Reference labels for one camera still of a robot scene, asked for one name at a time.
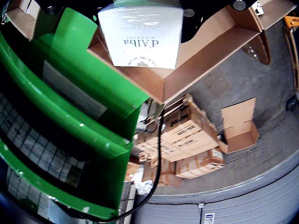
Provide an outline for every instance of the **white box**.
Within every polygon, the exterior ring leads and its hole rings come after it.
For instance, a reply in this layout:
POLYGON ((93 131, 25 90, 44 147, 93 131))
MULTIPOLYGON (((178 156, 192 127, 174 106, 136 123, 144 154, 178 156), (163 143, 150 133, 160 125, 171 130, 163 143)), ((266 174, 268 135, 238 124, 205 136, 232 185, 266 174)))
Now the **white box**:
POLYGON ((178 1, 118 0, 98 18, 114 66, 175 69, 183 23, 178 1))

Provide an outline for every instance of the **white label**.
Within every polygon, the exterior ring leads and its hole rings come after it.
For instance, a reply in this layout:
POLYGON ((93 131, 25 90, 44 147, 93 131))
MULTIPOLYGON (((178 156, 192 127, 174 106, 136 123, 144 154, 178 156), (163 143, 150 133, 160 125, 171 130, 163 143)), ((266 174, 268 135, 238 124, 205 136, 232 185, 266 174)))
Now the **white label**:
POLYGON ((214 224, 215 213, 206 213, 204 224, 214 224))
POLYGON ((213 149, 213 157, 218 157, 223 160, 223 154, 215 149, 213 149))
POLYGON ((252 8, 257 15, 264 14, 264 11, 263 11, 260 1, 256 1, 255 3, 253 3, 252 8))
POLYGON ((121 3, 98 13, 113 65, 175 69, 183 9, 121 3))

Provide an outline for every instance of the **cardboard box flap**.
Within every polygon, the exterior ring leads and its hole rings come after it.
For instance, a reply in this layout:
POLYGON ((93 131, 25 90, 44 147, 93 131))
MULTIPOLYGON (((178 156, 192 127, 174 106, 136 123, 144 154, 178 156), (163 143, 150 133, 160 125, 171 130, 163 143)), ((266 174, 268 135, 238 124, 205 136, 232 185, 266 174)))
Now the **cardboard box flap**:
POLYGON ((263 30, 270 28, 290 11, 296 8, 295 1, 292 0, 263 0, 260 1, 264 14, 257 16, 263 30))
POLYGON ((37 4, 36 1, 31 1, 28 7, 28 14, 31 15, 35 20, 38 17, 40 11, 40 6, 37 4))
POLYGON ((22 0, 22 1, 20 1, 20 6, 19 6, 19 8, 20 8, 23 12, 26 12, 27 7, 30 6, 30 5, 29 5, 29 2, 30 2, 30 0, 22 0))
POLYGON ((225 129, 224 135, 226 139, 235 137, 239 134, 244 134, 246 132, 249 132, 251 130, 251 126, 252 126, 252 121, 247 121, 245 123, 241 123, 229 128, 225 129))
POLYGON ((223 128, 230 128, 239 124, 243 124, 252 120, 252 109, 248 109, 242 112, 237 112, 232 115, 228 115, 223 118, 223 128))
POLYGON ((224 118, 229 115, 244 113, 244 111, 247 111, 247 110, 248 110, 247 113, 251 114, 251 116, 252 116, 255 103, 256 103, 256 98, 252 98, 252 99, 246 100, 242 103, 238 103, 233 106, 228 106, 228 107, 222 108, 221 109, 222 117, 224 118))

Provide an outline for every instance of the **yellow object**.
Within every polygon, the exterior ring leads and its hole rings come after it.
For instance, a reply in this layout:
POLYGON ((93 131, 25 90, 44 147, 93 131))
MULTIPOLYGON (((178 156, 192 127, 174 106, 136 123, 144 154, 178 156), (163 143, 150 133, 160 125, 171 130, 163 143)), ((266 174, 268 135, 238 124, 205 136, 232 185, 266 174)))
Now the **yellow object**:
POLYGON ((284 17, 286 26, 288 28, 299 26, 299 17, 297 16, 288 16, 284 17))

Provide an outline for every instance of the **gray floor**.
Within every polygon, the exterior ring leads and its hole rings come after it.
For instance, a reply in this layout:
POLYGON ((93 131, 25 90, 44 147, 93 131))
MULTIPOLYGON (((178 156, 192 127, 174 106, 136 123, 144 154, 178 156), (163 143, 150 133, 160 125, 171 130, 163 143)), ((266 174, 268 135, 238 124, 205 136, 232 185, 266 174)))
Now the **gray floor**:
POLYGON ((225 155, 225 168, 185 179, 182 188, 159 187, 155 194, 195 193, 242 182, 279 164, 299 148, 298 110, 284 112, 294 88, 283 25, 279 21, 266 31, 270 65, 263 65, 239 50, 185 92, 192 94, 219 133, 223 130, 221 108, 256 97, 254 122, 260 133, 257 144, 225 155))

